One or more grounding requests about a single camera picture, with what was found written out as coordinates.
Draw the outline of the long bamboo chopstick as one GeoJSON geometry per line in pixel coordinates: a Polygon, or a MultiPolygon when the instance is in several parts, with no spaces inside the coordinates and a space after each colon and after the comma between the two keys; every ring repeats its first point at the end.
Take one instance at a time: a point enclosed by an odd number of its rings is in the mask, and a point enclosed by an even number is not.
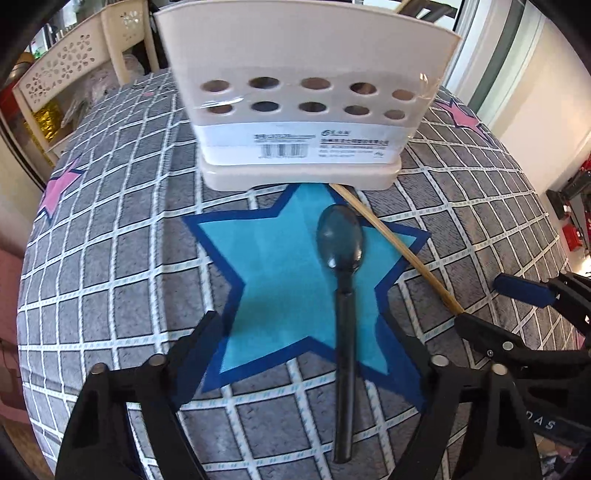
{"type": "Polygon", "coordinates": [[[458,300],[445,288],[445,286],[435,277],[435,275],[426,267],[426,265],[414,254],[410,248],[396,235],[394,232],[380,220],[369,207],[364,205],[356,196],[349,192],[345,186],[339,184],[329,184],[332,190],[335,190],[346,200],[349,206],[353,207],[360,215],[363,216],[377,231],[379,231],[384,238],[396,248],[399,253],[410,263],[415,270],[431,285],[431,287],[438,293],[442,302],[454,314],[459,315],[465,312],[458,300]]]}

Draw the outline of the dark translucent spoon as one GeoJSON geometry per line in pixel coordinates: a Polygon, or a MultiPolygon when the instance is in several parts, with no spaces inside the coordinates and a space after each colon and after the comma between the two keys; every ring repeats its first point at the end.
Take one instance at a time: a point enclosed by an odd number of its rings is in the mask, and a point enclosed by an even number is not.
{"type": "Polygon", "coordinates": [[[335,274],[335,432],[332,462],[353,456],[356,390],[356,291],[353,276],[363,260],[363,230],[345,205],[325,208],[318,219],[318,254],[335,274]]]}

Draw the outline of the pink plastic stool stack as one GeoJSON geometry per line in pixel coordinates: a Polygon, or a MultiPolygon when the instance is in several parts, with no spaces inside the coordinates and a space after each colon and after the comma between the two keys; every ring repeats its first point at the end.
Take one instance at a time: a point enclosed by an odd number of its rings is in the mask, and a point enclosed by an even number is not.
{"type": "Polygon", "coordinates": [[[28,417],[17,352],[17,303],[22,259],[1,251],[1,416],[19,423],[28,417]]]}

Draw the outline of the white plastic utensil holder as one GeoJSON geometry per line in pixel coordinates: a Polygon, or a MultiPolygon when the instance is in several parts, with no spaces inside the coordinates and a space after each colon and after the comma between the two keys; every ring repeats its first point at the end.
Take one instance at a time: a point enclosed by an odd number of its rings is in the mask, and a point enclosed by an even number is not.
{"type": "Polygon", "coordinates": [[[185,1],[155,21],[217,191],[390,188],[460,41],[332,1],[185,1]]]}

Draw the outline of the beige plastic storage trolley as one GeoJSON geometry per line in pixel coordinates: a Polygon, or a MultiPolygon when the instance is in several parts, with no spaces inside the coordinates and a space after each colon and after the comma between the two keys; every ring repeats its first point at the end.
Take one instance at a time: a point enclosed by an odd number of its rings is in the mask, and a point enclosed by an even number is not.
{"type": "Polygon", "coordinates": [[[34,114],[76,81],[110,63],[120,86],[130,82],[124,53],[142,43],[150,71],[160,69],[148,3],[120,1],[102,8],[78,24],[37,60],[19,79],[13,95],[41,151],[55,163],[71,137],[69,128],[59,128],[52,140],[45,138],[34,114]]]}

